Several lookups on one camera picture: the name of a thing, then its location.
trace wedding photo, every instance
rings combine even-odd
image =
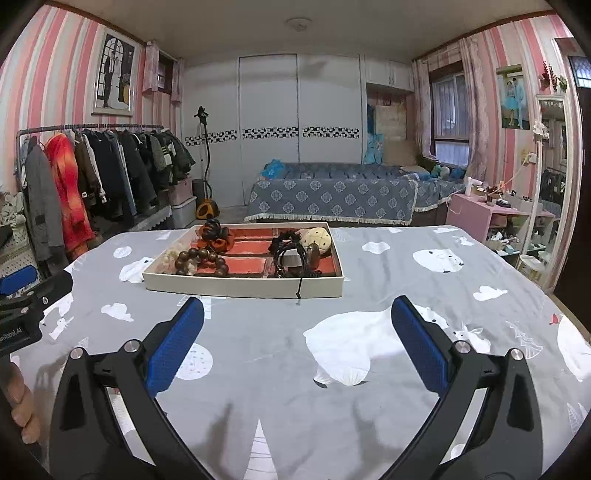
[[[95,114],[133,115],[137,79],[135,42],[108,31],[100,56],[96,82]]]

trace pink striped wallpaper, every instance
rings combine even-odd
[[[544,61],[552,65],[556,75],[566,75],[563,59],[556,51],[552,40],[572,37],[572,34],[558,15],[527,18],[490,28],[474,35],[478,42],[480,61],[482,62],[483,80],[487,92],[486,108],[489,121],[490,137],[488,141],[488,160],[486,180],[496,183],[499,180],[510,181],[509,185],[518,193],[530,195],[535,182],[535,165],[527,164],[521,168],[522,151],[535,151],[534,136],[531,130],[513,130],[501,128],[499,92],[496,85],[496,70],[499,67],[521,64],[524,69],[530,118],[535,118],[535,96],[540,92],[538,75],[543,72]],[[459,46],[451,44],[442,50],[427,56],[429,70],[441,68],[449,63],[461,60]],[[571,111],[578,108],[575,99],[567,95],[571,102]],[[575,133],[580,128],[574,125]],[[575,135],[575,148],[579,138]]]
[[[145,49],[139,57],[133,117],[91,115],[105,26],[44,5],[0,67],[0,155],[4,189],[14,192],[15,135],[23,128],[75,123],[161,124],[180,134],[180,106],[170,95],[142,96]],[[40,135],[47,141],[52,133]]]

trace garment steamer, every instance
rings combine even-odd
[[[202,106],[199,107],[197,111],[197,115],[193,115],[199,117],[199,121],[203,124],[203,129],[205,130],[205,147],[207,148],[207,166],[205,167],[205,173],[203,173],[203,159],[201,159],[201,171],[203,173],[203,190],[205,192],[205,200],[199,204],[197,207],[197,218],[200,220],[207,220],[209,218],[214,218],[219,216],[220,209],[217,206],[217,203],[213,201],[213,189],[212,186],[207,181],[207,174],[209,174],[209,164],[211,163],[211,154],[209,152],[209,139],[207,137],[207,117],[209,114],[205,111],[205,108]]]

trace black jacket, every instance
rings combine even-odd
[[[146,208],[155,200],[156,192],[154,191],[154,186],[152,185],[144,161],[139,154],[138,144],[134,136],[127,130],[117,132],[117,135],[121,146],[123,146],[125,164],[127,165],[127,173],[134,199],[142,208]]]

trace pillow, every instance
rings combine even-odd
[[[429,173],[426,168],[423,168],[420,165],[409,165],[407,167],[401,167],[400,170],[404,173]]]
[[[384,165],[400,167],[417,164],[417,149],[411,140],[384,140]]]

